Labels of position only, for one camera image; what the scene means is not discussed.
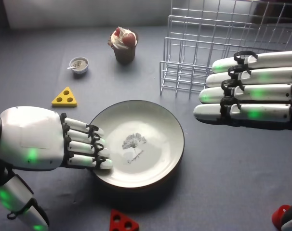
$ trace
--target plate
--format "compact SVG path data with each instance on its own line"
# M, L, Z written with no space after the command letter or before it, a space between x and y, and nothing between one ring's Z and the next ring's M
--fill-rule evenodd
M97 177L121 188L150 186L178 166L184 133L164 107L148 101L125 101L103 110L91 124L104 131L113 169L96 170Z

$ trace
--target cupcake wrapper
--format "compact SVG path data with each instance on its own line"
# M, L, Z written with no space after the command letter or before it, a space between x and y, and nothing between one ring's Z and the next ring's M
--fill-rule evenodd
M135 34L137 44L138 44L138 35L135 31L132 31L132 32ZM117 49L113 46L113 43L111 42L111 36L108 40L108 45L114 50L116 60L123 65L131 63L133 61L133 59L135 58L135 48L136 48L137 44L133 48Z

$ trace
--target wire rack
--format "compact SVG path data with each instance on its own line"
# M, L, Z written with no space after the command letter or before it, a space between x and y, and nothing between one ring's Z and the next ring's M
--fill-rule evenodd
M237 51L292 50L292 4L241 0L172 0L160 62L163 89L199 93L211 65Z

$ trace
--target gray tablecloth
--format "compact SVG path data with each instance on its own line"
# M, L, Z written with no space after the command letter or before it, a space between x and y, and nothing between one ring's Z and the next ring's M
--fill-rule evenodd
M77 108L54 109L90 122L106 107L148 100L180 121L185 152L173 186L152 208L127 209L142 231L274 231L272 213L292 204L292 131L207 125L193 117L197 95L159 95L165 27L137 27L135 61L120 66L107 45L112 28L0 32L0 112L13 106L51 109L69 86ZM67 70L75 56L89 59L82 78ZM98 196L86 170L16 171L33 189L52 231L107 231L113 203ZM0 204L0 230L24 231Z

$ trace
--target whipped cream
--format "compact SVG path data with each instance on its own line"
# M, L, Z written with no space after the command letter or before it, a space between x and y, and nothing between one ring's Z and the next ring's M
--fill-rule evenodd
M115 32L113 32L112 36L111 36L111 42L113 43L114 47L117 49L129 49L128 46L126 46L125 44L123 44L122 42L122 38L127 36L128 34L132 33L135 37L135 45L137 44L137 40L136 40L136 35L135 33L133 33L131 30L127 30L121 27L118 27L120 29L120 34L119 36L115 35Z

